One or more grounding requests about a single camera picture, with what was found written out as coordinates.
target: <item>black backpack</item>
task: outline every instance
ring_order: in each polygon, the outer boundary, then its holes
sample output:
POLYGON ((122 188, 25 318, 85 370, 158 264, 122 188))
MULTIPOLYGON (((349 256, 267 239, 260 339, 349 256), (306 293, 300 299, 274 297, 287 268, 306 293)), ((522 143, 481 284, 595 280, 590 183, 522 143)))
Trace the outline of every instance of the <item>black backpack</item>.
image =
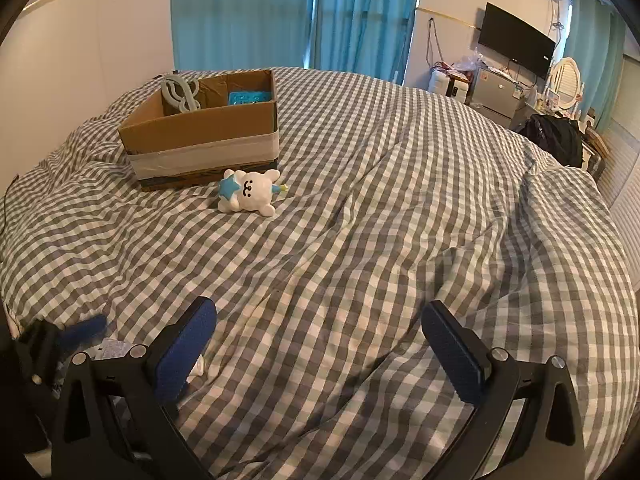
POLYGON ((518 131, 563 166, 582 167, 582 140, 577 121, 551 115, 532 115, 518 131))

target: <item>stuffed animal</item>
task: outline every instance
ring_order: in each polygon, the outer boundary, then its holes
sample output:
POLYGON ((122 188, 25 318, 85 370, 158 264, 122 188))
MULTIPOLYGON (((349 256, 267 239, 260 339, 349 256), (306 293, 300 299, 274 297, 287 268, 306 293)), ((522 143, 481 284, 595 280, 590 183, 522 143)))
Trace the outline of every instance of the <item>stuffed animal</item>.
POLYGON ((279 178, 278 170, 268 170, 264 174, 257 171, 246 173, 241 170, 226 170, 224 180, 218 182, 218 209, 223 213, 245 210, 257 211, 262 216, 273 216, 276 209, 271 205, 271 195, 289 189, 284 184, 274 184, 279 178))

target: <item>television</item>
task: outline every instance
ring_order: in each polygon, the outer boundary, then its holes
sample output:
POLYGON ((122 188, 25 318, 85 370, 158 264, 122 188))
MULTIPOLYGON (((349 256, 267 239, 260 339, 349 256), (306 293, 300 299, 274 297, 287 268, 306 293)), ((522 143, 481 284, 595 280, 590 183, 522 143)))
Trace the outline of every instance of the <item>television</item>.
POLYGON ((546 79, 556 42, 513 14, 486 4, 478 43, 546 79))

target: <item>plastic bag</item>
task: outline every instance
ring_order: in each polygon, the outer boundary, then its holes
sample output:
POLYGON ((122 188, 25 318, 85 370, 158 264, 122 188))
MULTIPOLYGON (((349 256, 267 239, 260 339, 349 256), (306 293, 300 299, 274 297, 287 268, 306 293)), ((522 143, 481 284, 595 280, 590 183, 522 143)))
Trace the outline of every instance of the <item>plastic bag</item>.
POLYGON ((458 72, 475 72, 478 68, 485 68, 487 64, 484 62, 484 56, 474 50, 471 56, 463 56, 462 59, 453 64, 452 68, 458 72))

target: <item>blue curtain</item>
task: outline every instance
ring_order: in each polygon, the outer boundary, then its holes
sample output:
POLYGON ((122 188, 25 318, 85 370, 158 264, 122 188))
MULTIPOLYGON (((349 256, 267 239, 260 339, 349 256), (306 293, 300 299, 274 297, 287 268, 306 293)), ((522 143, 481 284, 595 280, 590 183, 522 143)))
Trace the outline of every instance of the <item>blue curtain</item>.
POLYGON ((402 82, 416 0, 315 0, 310 66, 402 82))
POLYGON ((582 117, 596 111, 596 129, 609 125, 622 72, 626 25, 618 12, 600 0, 571 0, 573 13, 565 57, 573 57, 584 82, 582 117))
POLYGON ((180 70, 302 66, 312 0, 171 0, 180 70))

